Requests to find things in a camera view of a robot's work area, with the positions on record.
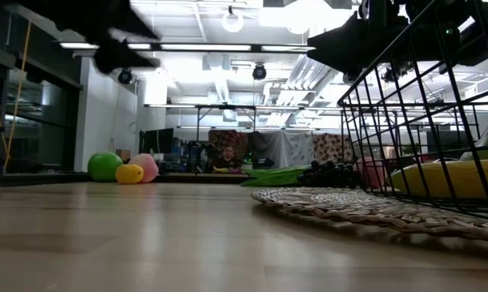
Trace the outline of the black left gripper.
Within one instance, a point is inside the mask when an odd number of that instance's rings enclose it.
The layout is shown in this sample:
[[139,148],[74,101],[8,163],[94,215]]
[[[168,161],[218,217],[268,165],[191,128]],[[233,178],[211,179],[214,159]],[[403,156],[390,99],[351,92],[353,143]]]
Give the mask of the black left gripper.
[[[86,39],[100,40],[115,28],[158,40],[148,23],[132,8],[131,0],[23,0],[23,6],[52,20],[58,30],[70,29]],[[92,9],[91,28],[88,15]],[[107,38],[93,55],[96,68],[110,74],[118,68],[157,68],[159,63],[130,49],[125,41]]]

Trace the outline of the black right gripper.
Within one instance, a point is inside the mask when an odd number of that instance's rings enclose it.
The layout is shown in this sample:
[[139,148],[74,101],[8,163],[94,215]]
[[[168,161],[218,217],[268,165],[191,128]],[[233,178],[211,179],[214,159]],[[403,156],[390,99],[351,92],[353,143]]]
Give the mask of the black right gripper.
[[368,0],[367,25],[355,11],[338,28],[310,37],[306,55],[347,75],[362,72],[362,38],[367,29],[367,63],[402,63],[443,58],[439,39],[449,50],[460,47],[461,0]]

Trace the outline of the black wire basket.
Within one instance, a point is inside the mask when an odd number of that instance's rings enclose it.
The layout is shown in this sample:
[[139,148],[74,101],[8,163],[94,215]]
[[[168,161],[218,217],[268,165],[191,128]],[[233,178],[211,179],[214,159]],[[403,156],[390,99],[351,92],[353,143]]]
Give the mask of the black wire basket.
[[368,192],[488,218],[488,0],[404,0],[370,15],[339,99]]

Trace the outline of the green apple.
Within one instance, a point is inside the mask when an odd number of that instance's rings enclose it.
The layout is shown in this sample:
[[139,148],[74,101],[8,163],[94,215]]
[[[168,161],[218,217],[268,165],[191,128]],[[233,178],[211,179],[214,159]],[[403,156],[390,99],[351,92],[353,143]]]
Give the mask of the green apple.
[[88,174],[97,183],[115,182],[116,170],[122,164],[122,159],[113,152],[97,152],[88,160]]

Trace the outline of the black grape bunch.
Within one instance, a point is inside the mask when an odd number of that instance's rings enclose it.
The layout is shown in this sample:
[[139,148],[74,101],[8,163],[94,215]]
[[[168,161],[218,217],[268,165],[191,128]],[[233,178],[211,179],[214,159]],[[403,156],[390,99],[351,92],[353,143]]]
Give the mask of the black grape bunch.
[[362,185],[362,179],[352,164],[312,161],[310,166],[298,175],[298,183],[304,187],[348,187],[355,189]]

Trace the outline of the pink peach with green leaf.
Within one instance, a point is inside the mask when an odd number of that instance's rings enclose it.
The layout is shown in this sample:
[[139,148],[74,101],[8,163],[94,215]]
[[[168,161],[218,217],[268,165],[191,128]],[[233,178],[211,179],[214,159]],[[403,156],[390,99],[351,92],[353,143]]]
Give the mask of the pink peach with green leaf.
[[158,174],[159,168],[154,157],[147,153],[140,153],[129,160],[130,165],[138,165],[143,169],[141,183],[151,182]]

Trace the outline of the yellow lemon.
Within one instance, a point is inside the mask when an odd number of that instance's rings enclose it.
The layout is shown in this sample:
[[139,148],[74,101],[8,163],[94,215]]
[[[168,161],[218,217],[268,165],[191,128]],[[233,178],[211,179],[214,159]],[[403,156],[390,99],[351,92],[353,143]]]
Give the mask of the yellow lemon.
[[144,171],[139,165],[120,165],[115,172],[115,179],[121,184],[137,184],[143,180]]

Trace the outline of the long green leafy vegetable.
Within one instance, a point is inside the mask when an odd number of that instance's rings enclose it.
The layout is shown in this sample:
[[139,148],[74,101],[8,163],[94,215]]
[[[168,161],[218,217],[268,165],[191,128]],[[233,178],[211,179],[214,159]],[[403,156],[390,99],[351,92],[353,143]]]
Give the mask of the long green leafy vegetable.
[[246,170],[249,179],[241,187],[278,187],[298,185],[298,176],[302,175],[306,165],[290,166],[272,170]]

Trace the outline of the yellow banana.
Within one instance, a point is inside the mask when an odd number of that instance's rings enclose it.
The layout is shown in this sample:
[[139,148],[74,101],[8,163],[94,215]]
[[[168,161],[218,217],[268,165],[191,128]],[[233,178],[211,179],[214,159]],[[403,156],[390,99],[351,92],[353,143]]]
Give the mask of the yellow banana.
[[[481,160],[481,164],[488,183],[488,159]],[[474,161],[447,161],[446,167],[457,199],[486,198]],[[398,170],[391,175],[393,187],[409,195],[427,196],[417,164],[407,166],[403,171],[407,182],[404,181],[402,172]],[[424,163],[422,171],[431,197],[452,197],[440,162]]]

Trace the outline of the black overhead light bar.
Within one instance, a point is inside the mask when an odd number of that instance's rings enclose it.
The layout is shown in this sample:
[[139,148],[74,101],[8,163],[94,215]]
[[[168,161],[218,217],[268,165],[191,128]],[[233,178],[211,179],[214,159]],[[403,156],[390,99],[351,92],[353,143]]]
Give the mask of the black overhead light bar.
[[63,49],[74,51],[89,51],[98,49],[140,52],[222,52],[222,53],[254,53],[254,54],[306,54],[313,47],[307,45],[263,45],[238,43],[174,43],[174,42],[123,42],[113,41],[107,45],[93,45],[87,42],[59,42]]

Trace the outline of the brown floral cloth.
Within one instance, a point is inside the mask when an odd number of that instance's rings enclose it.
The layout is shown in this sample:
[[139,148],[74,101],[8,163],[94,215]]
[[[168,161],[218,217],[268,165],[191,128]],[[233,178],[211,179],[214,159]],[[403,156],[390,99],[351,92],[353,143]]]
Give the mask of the brown floral cloth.
[[315,160],[318,162],[351,161],[353,158],[348,135],[315,134],[313,135],[313,147]]

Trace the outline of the black computer monitor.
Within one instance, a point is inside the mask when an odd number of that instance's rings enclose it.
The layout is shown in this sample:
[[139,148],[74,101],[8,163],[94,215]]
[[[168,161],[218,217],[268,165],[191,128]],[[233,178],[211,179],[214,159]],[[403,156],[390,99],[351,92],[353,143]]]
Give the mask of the black computer monitor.
[[171,153],[173,128],[139,132],[140,153]]

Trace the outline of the white cloth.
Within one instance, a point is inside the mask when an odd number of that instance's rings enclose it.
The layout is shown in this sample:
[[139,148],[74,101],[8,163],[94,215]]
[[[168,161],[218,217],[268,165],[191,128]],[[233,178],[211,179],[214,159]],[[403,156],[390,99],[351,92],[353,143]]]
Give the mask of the white cloth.
[[315,158],[313,135],[309,131],[283,133],[286,166],[309,165]]

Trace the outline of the round ceiling lamp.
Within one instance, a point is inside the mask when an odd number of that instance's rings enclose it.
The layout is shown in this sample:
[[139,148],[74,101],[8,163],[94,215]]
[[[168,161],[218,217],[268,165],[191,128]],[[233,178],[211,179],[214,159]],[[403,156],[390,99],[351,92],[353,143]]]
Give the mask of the round ceiling lamp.
[[221,19],[222,28],[231,33],[239,32],[244,26],[244,17],[232,6],[228,6]]

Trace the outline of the grey cloth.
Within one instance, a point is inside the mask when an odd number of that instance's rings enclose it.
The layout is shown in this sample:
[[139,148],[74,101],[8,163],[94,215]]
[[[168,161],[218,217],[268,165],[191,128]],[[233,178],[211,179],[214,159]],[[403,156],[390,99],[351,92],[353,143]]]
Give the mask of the grey cloth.
[[248,146],[254,169],[279,169],[287,166],[282,131],[253,131]]

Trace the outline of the red patterned cloth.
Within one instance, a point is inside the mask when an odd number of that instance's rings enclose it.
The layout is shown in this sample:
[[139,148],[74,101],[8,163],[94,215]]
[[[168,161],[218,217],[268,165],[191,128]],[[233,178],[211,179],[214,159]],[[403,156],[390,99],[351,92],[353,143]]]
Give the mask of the red patterned cloth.
[[236,130],[210,130],[208,141],[217,154],[222,155],[227,147],[233,149],[233,158],[243,160],[248,150],[248,134]]

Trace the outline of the person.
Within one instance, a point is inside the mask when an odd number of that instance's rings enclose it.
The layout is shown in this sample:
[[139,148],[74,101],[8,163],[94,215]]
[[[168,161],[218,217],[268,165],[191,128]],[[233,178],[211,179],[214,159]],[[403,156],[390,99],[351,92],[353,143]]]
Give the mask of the person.
[[213,162],[214,173],[240,174],[242,172],[242,162],[234,156],[231,146],[224,149],[221,155]]

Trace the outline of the black metal rack frame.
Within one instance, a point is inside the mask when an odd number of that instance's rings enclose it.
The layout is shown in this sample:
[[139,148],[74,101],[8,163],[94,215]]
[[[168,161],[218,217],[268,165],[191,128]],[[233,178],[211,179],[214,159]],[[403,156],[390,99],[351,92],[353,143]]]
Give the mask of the black metal rack frame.
[[[166,128],[173,128],[172,152],[178,154],[178,158],[167,160],[167,170],[171,172],[185,173],[214,173],[213,162],[220,155],[208,141],[210,130],[236,130],[247,133],[253,131],[282,131],[280,127],[257,127],[259,121],[259,106],[253,105],[149,105],[149,109],[164,109],[167,114],[174,110],[183,110],[185,115],[168,115],[165,119]],[[230,114],[245,114],[249,121],[242,126],[238,122],[215,122],[209,116],[215,111]],[[242,162],[242,172],[256,170],[252,165],[252,156],[248,146],[247,154]]]

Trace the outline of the black aluminium table frame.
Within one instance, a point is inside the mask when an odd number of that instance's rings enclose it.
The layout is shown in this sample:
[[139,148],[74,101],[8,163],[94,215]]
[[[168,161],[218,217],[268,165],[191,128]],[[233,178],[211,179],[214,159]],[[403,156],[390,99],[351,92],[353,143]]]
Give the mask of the black aluminium table frame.
[[[168,173],[158,175],[154,183],[240,184],[249,180],[246,174]],[[85,173],[73,174],[6,174],[0,178],[2,187],[20,187],[59,183],[85,183],[92,179]]]

